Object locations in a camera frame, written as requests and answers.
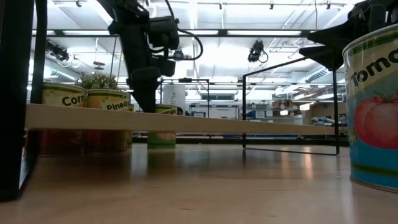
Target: ceiling light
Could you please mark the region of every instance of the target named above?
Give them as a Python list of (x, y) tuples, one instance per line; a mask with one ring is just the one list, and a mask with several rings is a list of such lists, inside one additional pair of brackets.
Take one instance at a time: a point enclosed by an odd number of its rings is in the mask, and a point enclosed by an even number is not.
[(287, 110), (280, 111), (280, 115), (281, 116), (285, 116), (285, 115), (288, 115), (288, 114), (289, 114), (289, 112)]
[(70, 75), (68, 75), (68, 74), (62, 73), (61, 75), (63, 75), (64, 77), (70, 78), (71, 80), (76, 80), (75, 77), (70, 76)]
[[(55, 32), (53, 30), (48, 30), (47, 31), (47, 35), (54, 35)], [(32, 31), (32, 35), (37, 35), (37, 30), (33, 30)]]
[(333, 97), (333, 94), (331, 93), (331, 94), (325, 94), (325, 95), (318, 96), (317, 99), (329, 99), (332, 97)]
[[(218, 35), (218, 30), (186, 30), (195, 35)], [(178, 32), (179, 35), (188, 35), (183, 32)]]
[(109, 35), (107, 30), (65, 30), (65, 35)]
[(310, 105), (313, 103), (306, 103), (304, 105), (300, 105), (300, 111), (307, 111), (310, 110)]
[(301, 31), (294, 30), (230, 30), (227, 32), (228, 35), (286, 35), (295, 36), (301, 35)]

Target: black robotic arm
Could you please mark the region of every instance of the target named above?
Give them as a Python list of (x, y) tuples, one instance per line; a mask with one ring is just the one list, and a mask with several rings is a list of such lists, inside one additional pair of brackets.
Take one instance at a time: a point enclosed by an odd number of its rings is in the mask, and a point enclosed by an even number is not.
[[(113, 18), (108, 27), (118, 34), (132, 95), (146, 113), (155, 113), (155, 92), (161, 75), (174, 75), (175, 62), (168, 60), (169, 49), (179, 45), (177, 22), (172, 16), (149, 18), (149, 12), (137, 0), (97, 0)], [(154, 57), (149, 47), (162, 47), (163, 57)]]

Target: overhead camera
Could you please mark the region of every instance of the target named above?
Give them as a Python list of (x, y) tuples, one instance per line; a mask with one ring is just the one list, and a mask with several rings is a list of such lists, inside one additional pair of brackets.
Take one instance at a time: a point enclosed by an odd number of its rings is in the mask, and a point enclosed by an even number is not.
[[(260, 61), (261, 55), (267, 55), (267, 60), (265, 61)], [(253, 47), (250, 49), (249, 57), (248, 57), (249, 62), (261, 62), (261, 63), (266, 63), (268, 61), (268, 54), (264, 51), (264, 44), (262, 43), (262, 40), (256, 40), (255, 43), (253, 44)]]
[(177, 49), (173, 53), (173, 57), (175, 61), (181, 61), (184, 59), (184, 53), (182, 52), (182, 49)]
[(46, 54), (50, 54), (60, 62), (67, 62), (69, 60), (68, 49), (61, 47), (57, 44), (53, 44), (49, 40), (47, 41), (45, 51)]

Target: wooden plank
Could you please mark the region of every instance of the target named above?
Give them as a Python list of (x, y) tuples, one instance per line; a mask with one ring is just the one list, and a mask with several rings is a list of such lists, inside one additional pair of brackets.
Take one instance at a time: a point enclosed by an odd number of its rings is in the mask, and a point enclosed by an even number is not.
[(27, 105), (29, 129), (107, 129), (193, 133), (334, 134), (333, 128), (91, 108)]

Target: can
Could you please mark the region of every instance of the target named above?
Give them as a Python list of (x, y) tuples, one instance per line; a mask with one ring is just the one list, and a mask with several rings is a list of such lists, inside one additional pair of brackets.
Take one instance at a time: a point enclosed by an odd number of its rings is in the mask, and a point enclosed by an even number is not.
[[(156, 113), (177, 115), (177, 106), (156, 105)], [(149, 132), (147, 144), (149, 149), (175, 149), (175, 133)]]
[(355, 40), (343, 55), (351, 178), (398, 192), (398, 25)]
[[(42, 103), (52, 106), (85, 107), (86, 90), (75, 85), (49, 83), (43, 85)], [(82, 131), (43, 130), (40, 132), (41, 156), (81, 155)]]
[[(87, 107), (102, 110), (128, 111), (130, 94), (117, 90), (88, 90)], [(86, 131), (85, 154), (107, 155), (127, 153), (127, 131)]]

